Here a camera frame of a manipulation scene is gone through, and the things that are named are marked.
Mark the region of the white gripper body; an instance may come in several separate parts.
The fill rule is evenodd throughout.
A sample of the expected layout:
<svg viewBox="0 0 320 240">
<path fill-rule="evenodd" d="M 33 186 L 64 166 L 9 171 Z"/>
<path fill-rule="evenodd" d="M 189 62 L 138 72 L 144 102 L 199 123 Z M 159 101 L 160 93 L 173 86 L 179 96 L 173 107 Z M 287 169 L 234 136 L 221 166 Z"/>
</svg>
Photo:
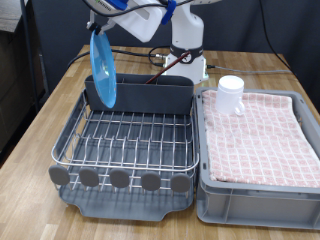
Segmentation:
<svg viewBox="0 0 320 240">
<path fill-rule="evenodd" d="M 148 42 L 161 23 L 165 6 L 158 0 L 93 0 L 93 10 L 141 42 Z"/>
</svg>

